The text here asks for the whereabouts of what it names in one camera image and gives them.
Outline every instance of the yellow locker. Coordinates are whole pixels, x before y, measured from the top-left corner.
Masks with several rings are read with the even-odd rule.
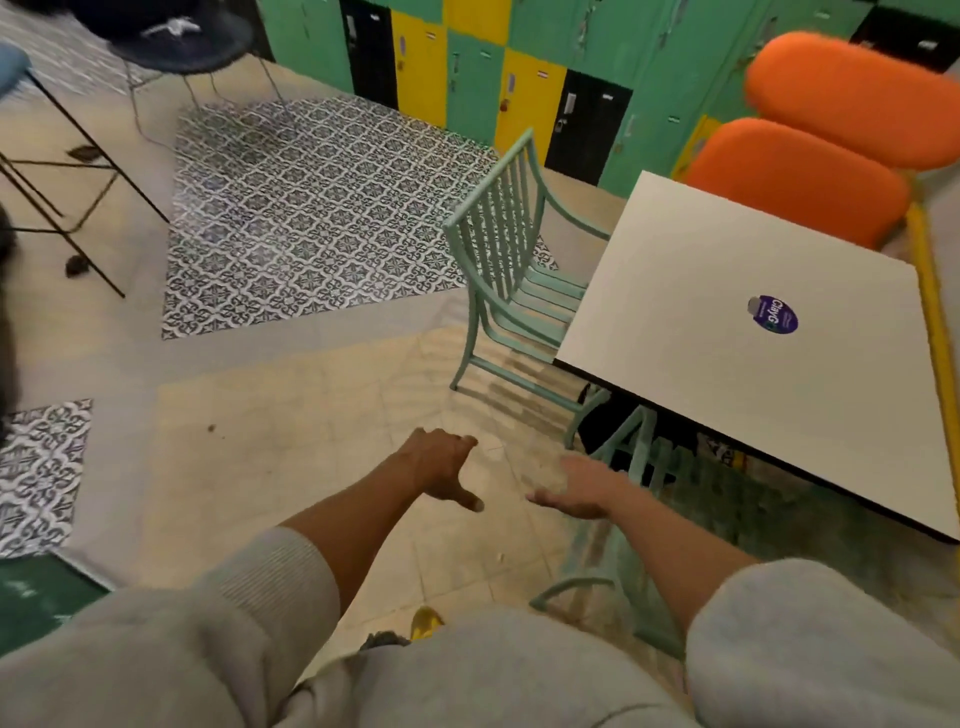
[[[444,25],[451,31],[506,45],[512,0],[444,0]]]
[[[396,100],[410,116],[446,126],[446,28],[393,11]]]
[[[537,157],[540,164],[544,163],[565,78],[563,66],[507,49],[500,81],[500,114],[493,141],[498,152],[506,152],[521,134],[533,127]]]

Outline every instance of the table top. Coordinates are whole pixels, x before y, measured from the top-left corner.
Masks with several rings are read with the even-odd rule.
[[[907,263],[644,172],[556,363],[960,540]]]

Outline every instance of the hand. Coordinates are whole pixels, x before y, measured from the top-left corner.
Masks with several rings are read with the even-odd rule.
[[[469,435],[460,437],[441,429],[427,432],[418,427],[396,453],[411,458],[414,480],[422,493],[437,500],[455,500],[480,513],[483,501],[460,484],[460,469],[476,444],[477,439]]]
[[[527,495],[527,500],[590,521],[608,518],[617,494],[625,486],[633,487],[625,475],[584,455],[565,455],[560,464],[566,472],[566,491],[554,493],[538,488]]]

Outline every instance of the patterned tile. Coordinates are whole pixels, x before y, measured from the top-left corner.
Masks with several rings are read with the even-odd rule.
[[[288,108],[181,119],[164,339],[464,285],[440,223],[496,153],[357,97]]]
[[[27,52],[40,82],[55,94],[127,93],[123,63],[72,15],[43,17],[0,3],[0,37]],[[144,77],[139,69],[131,71],[135,80]],[[21,98],[39,95],[32,84],[16,93]]]
[[[70,535],[93,400],[17,412],[0,449],[0,558],[45,551]]]

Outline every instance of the purple sticker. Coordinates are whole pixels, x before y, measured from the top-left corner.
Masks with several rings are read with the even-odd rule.
[[[773,296],[754,296],[747,303],[754,321],[774,333],[793,333],[800,322],[793,309]]]

